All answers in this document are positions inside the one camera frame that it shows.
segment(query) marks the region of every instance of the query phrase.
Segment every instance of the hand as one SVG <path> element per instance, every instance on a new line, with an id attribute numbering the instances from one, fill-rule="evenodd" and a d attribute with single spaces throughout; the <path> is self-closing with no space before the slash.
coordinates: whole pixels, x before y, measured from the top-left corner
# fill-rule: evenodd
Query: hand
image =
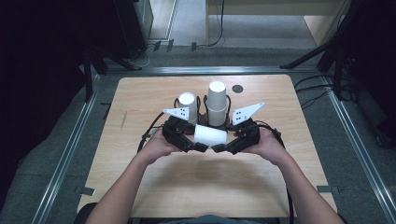
<path id="1" fill-rule="evenodd" d="M 271 131 L 264 128 L 260 129 L 260 142 L 257 145 L 248 147 L 242 152 L 257 154 L 270 161 L 273 165 L 279 165 L 290 156 L 286 149 L 276 140 Z"/>
<path id="2" fill-rule="evenodd" d="M 162 130 L 159 130 L 148 140 L 136 157 L 150 165 L 160 157 L 169 156 L 172 152 L 179 151 L 181 150 L 166 141 Z"/>

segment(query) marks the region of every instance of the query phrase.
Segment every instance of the white paper cup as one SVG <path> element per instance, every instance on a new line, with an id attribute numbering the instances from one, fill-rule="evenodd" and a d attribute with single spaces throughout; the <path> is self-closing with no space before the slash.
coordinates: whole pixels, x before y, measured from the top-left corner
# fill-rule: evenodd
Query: white paper cup
<path id="1" fill-rule="evenodd" d="M 202 143 L 209 147 L 227 143 L 227 133 L 222 130 L 195 125 L 194 142 Z"/>
<path id="2" fill-rule="evenodd" d="M 206 104 L 216 111 L 227 106 L 227 92 L 223 81 L 213 80 L 209 83 L 209 93 L 207 95 Z"/>
<path id="3" fill-rule="evenodd" d="M 221 110 L 213 110 L 210 107 L 207 108 L 207 119 L 209 121 L 209 125 L 218 127 L 222 124 L 224 124 L 226 120 L 226 113 L 227 113 L 227 107 L 224 107 Z"/>
<path id="4" fill-rule="evenodd" d="M 188 107 L 190 110 L 189 123 L 197 123 L 197 103 L 195 96 L 191 92 L 183 92 L 178 96 L 178 106 Z"/>

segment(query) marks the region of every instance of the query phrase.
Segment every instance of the person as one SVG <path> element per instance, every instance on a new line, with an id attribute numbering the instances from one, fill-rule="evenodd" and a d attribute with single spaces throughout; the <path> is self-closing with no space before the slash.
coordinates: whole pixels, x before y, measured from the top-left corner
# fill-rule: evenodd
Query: person
<path id="1" fill-rule="evenodd" d="M 279 168 L 293 199 L 299 221 L 321 224 L 344 223 L 310 184 L 297 162 L 278 143 L 273 134 L 269 130 L 261 129 L 260 135 L 259 144 L 243 152 L 257 154 Z M 159 158 L 175 152 L 180 150 L 169 144 L 161 132 L 154 134 L 93 208 L 87 223 L 127 223 L 146 168 Z"/>

